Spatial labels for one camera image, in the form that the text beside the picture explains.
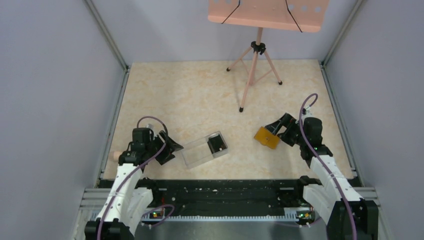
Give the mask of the orange leather card holder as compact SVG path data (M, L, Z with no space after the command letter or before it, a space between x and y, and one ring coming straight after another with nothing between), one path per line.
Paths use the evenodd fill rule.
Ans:
M263 126L258 129L254 139L261 145L266 146L272 150L275 150L280 142L280 138L277 135L272 134Z

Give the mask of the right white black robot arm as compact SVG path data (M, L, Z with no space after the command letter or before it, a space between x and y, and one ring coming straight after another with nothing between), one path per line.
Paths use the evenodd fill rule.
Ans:
M310 204L318 212L329 240L378 239L377 204L360 195L341 173L333 153L323 144L322 131L322 121L302 111L301 120L285 113L260 127L254 138L270 149L280 141L299 146L301 158L318 178L299 178L293 200L299 206Z

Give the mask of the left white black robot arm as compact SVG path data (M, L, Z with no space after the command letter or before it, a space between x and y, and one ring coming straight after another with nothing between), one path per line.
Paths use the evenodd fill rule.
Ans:
M85 239L133 240L147 207L156 206L161 198L154 188L136 186L145 176L145 166L152 160L163 165L182 149L164 130L156 134L149 126L134 128L132 140L118 157L116 177L104 206L84 227Z

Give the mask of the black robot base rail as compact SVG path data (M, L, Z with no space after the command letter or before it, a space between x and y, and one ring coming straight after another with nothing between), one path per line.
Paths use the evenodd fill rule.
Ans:
M244 180L159 180L140 179L137 188L152 190L149 207L174 206L174 217L282 217L289 208L309 207L303 200L306 184L320 180L299 179Z

